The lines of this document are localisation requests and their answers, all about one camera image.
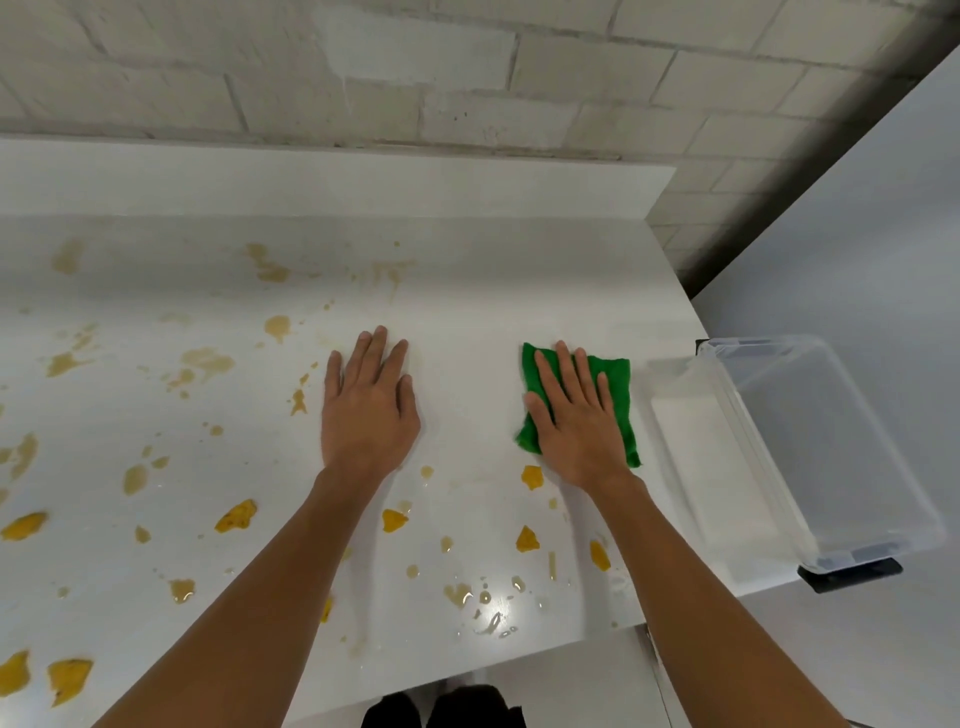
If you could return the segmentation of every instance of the plastic storage bin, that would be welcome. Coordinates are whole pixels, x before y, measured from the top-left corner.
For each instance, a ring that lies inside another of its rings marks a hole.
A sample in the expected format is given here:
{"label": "plastic storage bin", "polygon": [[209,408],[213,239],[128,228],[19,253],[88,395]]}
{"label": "plastic storage bin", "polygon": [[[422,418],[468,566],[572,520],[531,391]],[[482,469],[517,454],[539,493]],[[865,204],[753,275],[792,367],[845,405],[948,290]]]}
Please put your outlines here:
{"label": "plastic storage bin", "polygon": [[704,546],[717,555],[792,553],[827,573],[946,539],[823,340],[710,339],[652,381],[673,471]]}

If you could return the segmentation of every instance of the yellow stain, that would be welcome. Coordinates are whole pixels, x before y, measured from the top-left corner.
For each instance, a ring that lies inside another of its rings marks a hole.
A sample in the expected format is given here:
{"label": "yellow stain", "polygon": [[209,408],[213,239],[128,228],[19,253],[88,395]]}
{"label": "yellow stain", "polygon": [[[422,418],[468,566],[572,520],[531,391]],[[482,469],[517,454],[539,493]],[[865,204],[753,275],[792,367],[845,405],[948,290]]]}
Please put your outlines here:
{"label": "yellow stain", "polygon": [[527,526],[523,526],[520,535],[516,537],[516,550],[525,553],[526,551],[535,551],[538,548],[540,548],[540,542],[537,540],[537,534]]}
{"label": "yellow stain", "polygon": [[251,498],[247,498],[230,508],[213,528],[217,533],[227,533],[232,528],[247,528],[254,515],[256,515],[256,503]]}
{"label": "yellow stain", "polygon": [[410,521],[410,519],[402,513],[387,508],[383,512],[383,531],[384,533],[393,533],[399,528],[402,528],[408,521]]}

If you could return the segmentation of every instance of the spilled sauce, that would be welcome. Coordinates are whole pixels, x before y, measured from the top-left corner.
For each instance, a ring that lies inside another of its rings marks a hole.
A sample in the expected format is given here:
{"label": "spilled sauce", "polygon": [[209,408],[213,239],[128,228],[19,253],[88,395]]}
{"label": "spilled sauce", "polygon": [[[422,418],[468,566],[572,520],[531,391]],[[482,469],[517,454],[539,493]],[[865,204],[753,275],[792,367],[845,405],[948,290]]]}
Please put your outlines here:
{"label": "spilled sauce", "polygon": [[410,519],[402,513],[387,508],[383,512],[383,531],[384,533],[393,533],[402,528]]}
{"label": "spilled sauce", "polygon": [[520,480],[526,483],[527,488],[535,491],[543,485],[543,469],[536,465],[528,465],[523,469]]}
{"label": "spilled sauce", "polygon": [[54,692],[56,708],[80,694],[86,684],[86,677],[93,669],[92,660],[58,660],[47,668],[50,677],[50,690]]}
{"label": "spilled sauce", "polygon": [[37,533],[47,522],[48,518],[49,516],[46,511],[37,511],[36,513],[21,516],[0,531],[0,537],[2,537],[4,541],[23,541]]}
{"label": "spilled sauce", "polygon": [[142,465],[127,468],[123,475],[123,492],[128,496],[139,493],[147,485],[147,469]]}
{"label": "spilled sauce", "polygon": [[217,533],[227,533],[232,528],[247,528],[255,515],[256,503],[252,498],[247,498],[230,508],[213,528]]}
{"label": "spilled sauce", "polygon": [[189,599],[197,590],[197,584],[193,579],[170,579],[167,583],[170,584],[170,594],[178,604]]}
{"label": "spilled sauce", "polygon": [[520,553],[526,551],[535,551],[540,548],[540,542],[537,540],[537,534],[527,526],[523,526],[520,535],[516,537],[516,550]]}

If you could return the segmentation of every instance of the white brick wall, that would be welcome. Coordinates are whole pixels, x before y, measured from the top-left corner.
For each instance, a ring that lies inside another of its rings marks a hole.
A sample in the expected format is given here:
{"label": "white brick wall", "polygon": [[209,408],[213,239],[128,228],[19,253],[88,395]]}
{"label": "white brick wall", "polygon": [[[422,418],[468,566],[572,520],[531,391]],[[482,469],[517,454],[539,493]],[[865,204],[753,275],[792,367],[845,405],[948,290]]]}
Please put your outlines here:
{"label": "white brick wall", "polygon": [[809,158],[835,156],[906,93],[924,61],[905,54],[933,47],[924,40],[956,27],[960,16],[946,15],[958,10],[957,0],[4,0],[0,133],[671,164],[650,221],[688,271]]}

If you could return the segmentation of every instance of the food stain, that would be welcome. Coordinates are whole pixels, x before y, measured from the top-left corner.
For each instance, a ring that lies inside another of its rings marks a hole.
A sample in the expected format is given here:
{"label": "food stain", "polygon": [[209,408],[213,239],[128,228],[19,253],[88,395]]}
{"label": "food stain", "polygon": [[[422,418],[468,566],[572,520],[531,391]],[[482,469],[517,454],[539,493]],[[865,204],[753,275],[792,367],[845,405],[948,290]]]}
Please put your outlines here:
{"label": "food stain", "polygon": [[14,652],[7,662],[0,665],[0,697],[13,695],[27,687],[27,683],[30,682],[28,657],[30,657],[30,650]]}
{"label": "food stain", "polygon": [[599,541],[590,542],[590,561],[596,564],[597,569],[606,571],[610,568],[610,559],[607,557],[607,550]]}
{"label": "food stain", "polygon": [[326,621],[330,619],[330,612],[333,610],[333,595],[330,595],[326,598],[324,603],[324,613],[320,615],[320,624],[326,624]]}
{"label": "food stain", "polygon": [[139,493],[147,485],[147,469],[142,465],[127,468],[123,475],[123,492],[128,496]]}
{"label": "food stain", "polygon": [[263,330],[273,336],[278,344],[282,344],[283,337],[290,335],[290,317],[271,316],[263,325]]}
{"label": "food stain", "polygon": [[93,359],[77,361],[73,358],[73,352],[59,353],[50,359],[50,364],[47,365],[47,376],[60,376],[69,372],[71,369],[82,367],[84,364],[90,364],[92,361]]}
{"label": "food stain", "polygon": [[473,596],[468,584],[457,584],[452,587],[449,584],[444,586],[444,596],[449,599],[457,609],[463,609],[467,605],[467,600]]}
{"label": "food stain", "polygon": [[0,537],[3,537],[4,541],[23,541],[37,533],[48,518],[46,511],[21,516],[0,531]]}
{"label": "food stain", "polygon": [[306,402],[303,400],[303,390],[298,389],[294,392],[294,408],[290,410],[290,416],[293,417],[298,412],[306,414]]}
{"label": "food stain", "polygon": [[267,259],[267,246],[263,243],[248,243],[247,256],[259,271],[256,276],[260,280],[266,280],[270,283],[283,283],[290,276],[289,268],[284,268],[282,265]]}
{"label": "food stain", "polygon": [[202,349],[185,352],[180,357],[180,361],[188,367],[199,369],[204,373],[204,378],[200,380],[201,384],[212,376],[229,372],[236,364],[232,358],[226,354],[217,353],[217,350],[213,347],[203,347]]}
{"label": "food stain", "polygon": [[543,469],[536,465],[528,465],[523,469],[520,480],[527,484],[527,488],[535,491],[543,485]]}
{"label": "food stain", "polygon": [[402,528],[408,521],[410,521],[410,519],[402,513],[387,508],[383,512],[383,532],[393,533],[397,529]]}
{"label": "food stain", "polygon": [[247,528],[250,526],[250,519],[256,515],[256,503],[252,498],[247,498],[242,503],[230,508],[227,513],[217,521],[213,529],[217,533],[227,533],[232,528]]}
{"label": "food stain", "polygon": [[80,256],[84,254],[86,243],[79,237],[71,237],[63,242],[50,260],[50,267],[65,276],[72,276],[80,270]]}
{"label": "food stain", "polygon": [[170,584],[170,594],[173,595],[174,601],[178,604],[182,604],[193,596],[197,589],[197,584],[193,579],[171,579],[167,583]]}
{"label": "food stain", "polygon": [[516,537],[516,550],[520,553],[526,551],[535,551],[540,548],[540,542],[537,540],[537,534],[527,526],[523,526],[520,535]]}
{"label": "food stain", "polygon": [[93,669],[92,660],[57,660],[47,668],[50,690],[54,692],[53,708],[80,694],[86,677]]}
{"label": "food stain", "polygon": [[14,481],[30,469],[36,458],[36,452],[40,448],[40,443],[33,432],[28,432],[23,436],[23,440],[13,450],[14,461],[10,469],[10,480]]}

